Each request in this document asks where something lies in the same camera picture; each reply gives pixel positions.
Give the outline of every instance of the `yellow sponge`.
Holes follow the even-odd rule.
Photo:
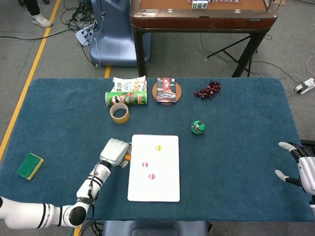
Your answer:
[[[16,173],[31,180],[43,162],[44,159],[29,153]]]

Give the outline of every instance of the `gray floor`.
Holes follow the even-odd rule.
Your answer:
[[[41,12],[50,17],[55,0],[45,5],[38,0]],[[67,7],[76,6],[76,0],[67,0]],[[45,29],[32,24],[25,7],[15,0],[0,1],[0,35],[17,37],[41,37]],[[51,33],[64,26],[60,15],[64,11],[61,3]],[[306,68],[307,59],[315,55],[315,4],[299,0],[287,0],[286,6],[279,8],[279,18],[269,32],[272,40],[264,40],[254,61],[263,60],[281,67],[290,75],[298,76],[302,81],[312,75]],[[240,38],[239,34],[202,34],[204,46],[209,51],[218,50]],[[40,41],[1,40],[0,45],[0,140],[3,139],[11,116],[30,72]],[[244,44],[229,50],[239,55]],[[153,36],[153,57],[147,67],[148,77],[229,77],[235,63],[225,63],[218,57],[206,61],[207,52],[202,50],[200,34],[161,33]],[[309,63],[315,71],[315,59]],[[269,74],[275,78],[285,76],[280,70],[264,63],[253,63],[252,71]],[[34,80],[37,78],[103,77],[105,68],[95,68],[89,64],[75,38],[74,33],[49,38],[37,66]],[[113,67],[111,77],[130,78],[137,76],[135,67]],[[296,86],[289,78],[281,79],[288,91]],[[301,139],[315,139],[315,89],[305,95],[293,94],[288,98],[294,120]],[[310,236],[314,235],[313,223],[215,223],[214,236]],[[70,229],[50,227],[44,230],[11,230],[0,221],[1,236],[41,236],[68,235]]]

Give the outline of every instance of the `yellow floor line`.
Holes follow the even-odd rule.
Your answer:
[[[106,66],[104,78],[109,78],[110,75],[110,65]]]
[[[80,231],[82,229],[82,225],[74,229],[73,236],[80,236]]]
[[[54,18],[55,18],[55,15],[56,15],[58,6],[59,6],[59,4],[60,4],[60,1],[61,1],[61,0],[57,0],[56,3],[55,3],[54,10],[53,10],[53,12],[51,13],[51,17],[50,17],[50,21],[51,21],[51,22],[54,21]],[[45,33],[44,33],[44,37],[48,36],[49,32],[50,32],[50,28],[47,28],[46,31],[45,31]],[[34,60],[33,65],[32,65],[32,67],[31,67],[31,71],[30,71],[30,73],[29,73],[28,78],[26,79],[26,82],[25,82],[24,88],[23,88],[23,90],[22,90],[21,96],[20,96],[19,101],[18,101],[18,103],[17,103],[17,105],[16,105],[16,107],[15,107],[15,110],[14,110],[14,112],[13,112],[13,115],[12,115],[11,121],[10,121],[10,123],[9,123],[9,126],[8,126],[8,128],[7,128],[6,132],[5,132],[3,141],[2,141],[1,146],[0,146],[0,161],[1,161],[1,159],[3,158],[4,150],[5,150],[5,148],[6,148],[6,145],[7,145],[8,141],[9,141],[9,138],[10,138],[11,132],[12,132],[12,130],[13,130],[15,121],[16,121],[16,119],[17,119],[17,117],[18,117],[18,114],[19,114],[20,109],[21,109],[21,107],[22,107],[24,98],[25,98],[25,96],[26,96],[26,93],[27,93],[28,88],[29,88],[29,86],[30,86],[30,83],[31,83],[31,81],[32,81],[32,78],[33,78],[33,76],[34,76],[34,73],[35,73],[37,64],[38,64],[38,62],[39,62],[40,56],[41,56],[41,54],[42,54],[42,52],[43,52],[43,49],[44,49],[44,46],[45,46],[45,43],[46,43],[46,40],[47,40],[47,39],[44,38],[44,39],[42,39],[42,41],[41,41],[41,44],[40,44],[39,49],[38,49],[38,51],[37,51],[35,60]]]

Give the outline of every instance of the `person's leg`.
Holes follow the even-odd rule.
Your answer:
[[[37,0],[23,0],[26,8],[28,9],[31,16],[38,15],[40,13]]]
[[[50,27],[53,23],[51,23],[49,20],[47,20],[45,17],[42,16],[40,13],[37,0],[23,0],[28,11],[31,14],[31,21],[39,26],[42,26],[44,28]]]

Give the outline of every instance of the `green ball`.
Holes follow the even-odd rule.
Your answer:
[[[195,120],[192,124],[191,124],[191,131],[194,134],[202,134],[203,132],[205,132],[206,130],[206,125],[204,124],[204,122],[202,122],[201,120]]]

